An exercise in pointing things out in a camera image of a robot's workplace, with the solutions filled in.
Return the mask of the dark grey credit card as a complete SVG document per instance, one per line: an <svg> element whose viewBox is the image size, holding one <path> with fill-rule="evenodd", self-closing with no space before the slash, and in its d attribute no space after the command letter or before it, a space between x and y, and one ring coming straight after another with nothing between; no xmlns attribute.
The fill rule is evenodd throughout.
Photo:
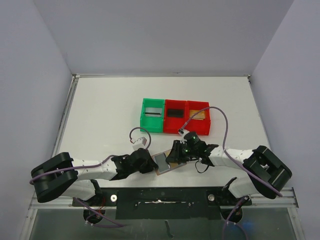
<svg viewBox="0 0 320 240"><path fill-rule="evenodd" d="M169 164L166 162L166 158L167 158L167 156L164 152L154 156L154 160L158 165L158 171L160 173L165 172L170 169Z"/></svg>

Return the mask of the brown leather card holder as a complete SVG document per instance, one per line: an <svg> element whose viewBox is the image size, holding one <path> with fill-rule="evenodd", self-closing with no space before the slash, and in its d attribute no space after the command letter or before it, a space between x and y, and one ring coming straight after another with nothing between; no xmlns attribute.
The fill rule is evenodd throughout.
<svg viewBox="0 0 320 240"><path fill-rule="evenodd" d="M151 156L153 161L158 165L158 168L155 170L157 176L166 174L186 165L186 163L167 163L166 158L169 156L170 152L171 150L167 150Z"/></svg>

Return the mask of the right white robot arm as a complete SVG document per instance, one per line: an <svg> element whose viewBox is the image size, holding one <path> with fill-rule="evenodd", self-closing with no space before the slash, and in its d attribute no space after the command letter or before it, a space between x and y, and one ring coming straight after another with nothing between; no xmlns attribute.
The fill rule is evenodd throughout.
<svg viewBox="0 0 320 240"><path fill-rule="evenodd" d="M266 146L256 149L226 149L221 145L207 144L193 132L174 140L165 161L182 164L199 161L209 167L228 167L246 172L247 177L233 177L223 189L235 198L261 194L275 199L291 179L292 171Z"/></svg>

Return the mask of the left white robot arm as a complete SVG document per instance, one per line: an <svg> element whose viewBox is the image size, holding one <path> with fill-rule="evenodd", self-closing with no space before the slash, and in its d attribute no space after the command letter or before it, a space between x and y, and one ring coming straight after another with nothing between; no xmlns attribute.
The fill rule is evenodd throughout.
<svg viewBox="0 0 320 240"><path fill-rule="evenodd" d="M131 154L110 155L103 161L81 160L62 152L31 171L37 201L47 203L61 196L87 201L101 193L97 180L117 181L139 172L158 169L147 149Z"/></svg>

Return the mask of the black credit card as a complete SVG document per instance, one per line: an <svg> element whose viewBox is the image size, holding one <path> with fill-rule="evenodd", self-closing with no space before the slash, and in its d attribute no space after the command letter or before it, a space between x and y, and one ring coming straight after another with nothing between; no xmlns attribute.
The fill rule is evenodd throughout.
<svg viewBox="0 0 320 240"><path fill-rule="evenodd" d="M183 109L168 108L166 115L168 118L184 118Z"/></svg>

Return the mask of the silver credit card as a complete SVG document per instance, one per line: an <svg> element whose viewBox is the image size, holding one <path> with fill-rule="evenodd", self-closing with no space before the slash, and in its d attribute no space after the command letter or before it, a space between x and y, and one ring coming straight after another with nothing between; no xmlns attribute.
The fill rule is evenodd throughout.
<svg viewBox="0 0 320 240"><path fill-rule="evenodd" d="M144 109L144 115L146 117L161 118L163 115L163 109L161 107L146 107Z"/></svg>

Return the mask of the right red plastic bin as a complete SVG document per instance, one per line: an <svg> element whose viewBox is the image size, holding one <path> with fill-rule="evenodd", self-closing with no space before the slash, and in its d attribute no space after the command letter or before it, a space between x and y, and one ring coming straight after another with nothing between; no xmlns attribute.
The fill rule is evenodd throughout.
<svg viewBox="0 0 320 240"><path fill-rule="evenodd" d="M210 104L208 102L188 100L186 103L186 120L189 120L190 118L190 110L199 111L209 106ZM206 109L204 111L204 120L191 119L186 125L185 129L187 129L190 132L196 132L200 136L208 136L210 134L211 129L211 115L209 109Z"/></svg>

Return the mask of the red plastic bin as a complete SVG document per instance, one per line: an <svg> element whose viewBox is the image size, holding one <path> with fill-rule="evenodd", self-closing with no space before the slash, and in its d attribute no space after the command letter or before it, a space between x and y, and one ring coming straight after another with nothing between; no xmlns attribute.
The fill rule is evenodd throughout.
<svg viewBox="0 0 320 240"><path fill-rule="evenodd" d="M167 109L183 109L184 118L167 117ZM187 120L187 101L166 99L164 106L163 132L165 134L178 134L178 130Z"/></svg>
<svg viewBox="0 0 320 240"><path fill-rule="evenodd" d="M208 102L188 100L186 103L186 120L189 120L190 118L190 110L199 111L209 106L210 104ZM187 129L190 132L196 132L200 136L208 136L210 134L211 129L211 115L209 109L206 109L204 111L204 120L191 119L186 125L185 129Z"/></svg>

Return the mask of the middle red plastic bin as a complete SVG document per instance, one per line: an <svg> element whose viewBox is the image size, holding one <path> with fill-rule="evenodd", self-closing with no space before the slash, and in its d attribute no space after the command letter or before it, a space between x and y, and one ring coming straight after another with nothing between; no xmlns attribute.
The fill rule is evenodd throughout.
<svg viewBox="0 0 320 240"><path fill-rule="evenodd" d="M183 109L184 118L167 117L167 109ZM164 106L163 132L165 134L178 134L178 130L187 120L187 101L166 99Z"/></svg>

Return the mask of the green plastic bin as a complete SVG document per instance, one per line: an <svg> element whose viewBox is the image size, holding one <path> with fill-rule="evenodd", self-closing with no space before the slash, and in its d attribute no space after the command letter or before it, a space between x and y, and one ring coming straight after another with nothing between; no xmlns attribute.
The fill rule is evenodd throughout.
<svg viewBox="0 0 320 240"><path fill-rule="evenodd" d="M140 114L140 127L150 133L162 133L164 128L165 100L144 98Z"/></svg>

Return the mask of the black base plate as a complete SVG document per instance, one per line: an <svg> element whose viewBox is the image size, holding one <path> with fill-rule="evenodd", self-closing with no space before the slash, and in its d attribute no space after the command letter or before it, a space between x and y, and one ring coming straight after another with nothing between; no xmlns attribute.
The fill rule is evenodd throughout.
<svg viewBox="0 0 320 240"><path fill-rule="evenodd" d="M239 202L223 187L103 187L84 201L90 207L113 208L116 220L182 220L226 218Z"/></svg>

